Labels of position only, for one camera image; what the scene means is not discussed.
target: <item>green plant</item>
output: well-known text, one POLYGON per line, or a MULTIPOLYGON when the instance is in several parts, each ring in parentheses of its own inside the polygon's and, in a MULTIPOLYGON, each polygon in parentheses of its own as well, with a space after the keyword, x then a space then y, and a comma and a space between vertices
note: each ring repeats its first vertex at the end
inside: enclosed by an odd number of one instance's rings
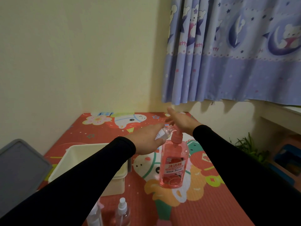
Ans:
POLYGON ((258 162, 262 164, 266 164, 267 157, 269 156, 269 151, 261 151, 258 152, 258 149, 255 147, 254 140, 251 137, 250 133, 248 133, 248 137, 244 137, 243 139, 237 139, 238 141, 233 144, 230 140, 230 143, 232 143, 234 146, 236 146, 241 151, 245 152, 252 158, 256 159, 258 162))

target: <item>red play mat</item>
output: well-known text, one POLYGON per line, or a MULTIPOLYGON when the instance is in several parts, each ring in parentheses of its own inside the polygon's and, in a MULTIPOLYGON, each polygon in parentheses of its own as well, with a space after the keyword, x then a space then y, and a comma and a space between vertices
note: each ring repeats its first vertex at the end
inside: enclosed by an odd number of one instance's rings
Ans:
MULTIPOLYGON (((115 137, 125 136, 143 126, 163 123, 167 116, 162 112, 82 114, 45 157, 55 168, 72 145, 109 143, 115 137)), ((183 186, 171 190, 158 185, 161 148, 146 156, 135 155, 132 172, 126 176, 125 192, 100 198, 104 205, 101 210, 104 225, 110 225, 121 197, 126 198, 131 208, 131 225, 253 225, 200 144, 187 134, 183 140, 190 148, 183 186)), ((40 188, 47 184, 48 177, 40 188)))

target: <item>white plastic basin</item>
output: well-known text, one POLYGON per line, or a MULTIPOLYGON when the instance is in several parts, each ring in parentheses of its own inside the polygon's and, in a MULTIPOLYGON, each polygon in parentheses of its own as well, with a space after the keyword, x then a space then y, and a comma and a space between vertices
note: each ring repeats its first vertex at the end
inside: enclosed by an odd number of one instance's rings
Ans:
MULTIPOLYGON (((61 176, 66 171, 70 170, 72 167, 78 163, 89 158, 108 143, 98 143, 98 144, 82 144, 82 145, 73 145, 66 150, 66 154, 63 156, 61 161, 58 163, 57 167, 54 169, 50 175, 48 182, 52 182, 54 179, 61 176)), ((128 173, 127 170, 127 161, 122 165, 119 171, 114 175, 111 182, 107 185, 107 188, 104 190, 101 196, 109 196, 115 194, 124 193, 124 183, 125 177, 128 173)))

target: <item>black sleeve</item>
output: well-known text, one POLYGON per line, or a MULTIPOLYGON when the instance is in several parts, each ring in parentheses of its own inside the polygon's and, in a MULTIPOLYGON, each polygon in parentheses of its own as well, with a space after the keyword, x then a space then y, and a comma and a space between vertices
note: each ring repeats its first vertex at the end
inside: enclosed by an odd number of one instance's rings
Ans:
POLYGON ((298 190, 206 125, 196 127, 193 136, 255 225, 300 222, 301 193, 298 190))
POLYGON ((0 225, 81 226, 116 172, 135 152, 129 139, 117 137, 17 205, 0 219, 0 225))

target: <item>curtain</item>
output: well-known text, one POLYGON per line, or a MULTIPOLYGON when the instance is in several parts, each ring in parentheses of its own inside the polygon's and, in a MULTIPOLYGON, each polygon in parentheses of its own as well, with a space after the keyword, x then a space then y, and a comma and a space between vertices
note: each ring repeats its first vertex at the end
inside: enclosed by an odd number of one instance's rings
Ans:
POLYGON ((172 0, 162 102, 301 105, 301 0, 172 0))

